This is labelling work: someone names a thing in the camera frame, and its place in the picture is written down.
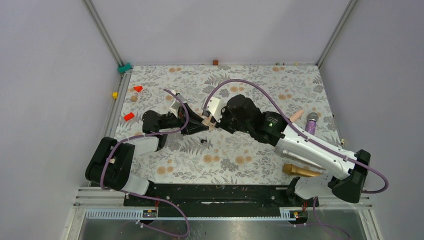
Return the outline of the beige earbud charging case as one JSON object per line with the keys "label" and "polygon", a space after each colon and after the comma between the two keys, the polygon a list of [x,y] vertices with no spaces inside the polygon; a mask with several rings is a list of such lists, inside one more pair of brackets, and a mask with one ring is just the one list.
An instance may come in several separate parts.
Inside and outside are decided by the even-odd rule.
{"label": "beige earbud charging case", "polygon": [[213,131],[216,127],[216,121],[213,117],[204,118],[201,122],[203,125],[208,127],[209,131]]}

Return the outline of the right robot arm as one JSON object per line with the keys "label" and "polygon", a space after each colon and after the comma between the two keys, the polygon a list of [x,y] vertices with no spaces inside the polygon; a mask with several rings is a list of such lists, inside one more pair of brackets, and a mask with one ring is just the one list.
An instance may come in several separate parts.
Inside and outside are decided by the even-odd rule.
{"label": "right robot arm", "polygon": [[291,153],[327,171],[319,176],[294,178],[286,193],[291,205],[299,206],[305,200],[325,196],[335,196],[352,204],[359,202],[368,174],[365,167],[370,162],[369,152],[352,152],[331,145],[286,121],[277,112],[261,112],[242,94],[228,102],[212,97],[207,100],[205,111],[217,128],[231,134],[249,134],[256,141],[273,146],[279,156]]}

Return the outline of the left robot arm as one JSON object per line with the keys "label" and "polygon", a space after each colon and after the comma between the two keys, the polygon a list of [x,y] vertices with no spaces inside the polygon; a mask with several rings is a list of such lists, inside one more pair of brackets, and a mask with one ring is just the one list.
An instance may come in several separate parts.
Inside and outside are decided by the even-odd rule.
{"label": "left robot arm", "polygon": [[[142,116],[142,131],[144,134],[158,133],[160,130],[180,129],[186,122],[185,110],[188,110],[188,124],[178,132],[182,135],[192,135],[209,130],[203,123],[204,119],[194,113],[188,104],[178,107],[176,112],[160,114],[153,110],[146,111]],[[112,137],[103,137],[100,140],[87,168],[85,178],[95,184],[100,184],[101,176],[110,153],[117,146],[110,158],[103,176],[103,186],[127,193],[136,194],[136,199],[144,206],[152,204],[155,192],[149,188],[150,182],[131,173],[134,157],[161,150],[166,143],[168,134],[158,134],[133,138],[118,145]]]}

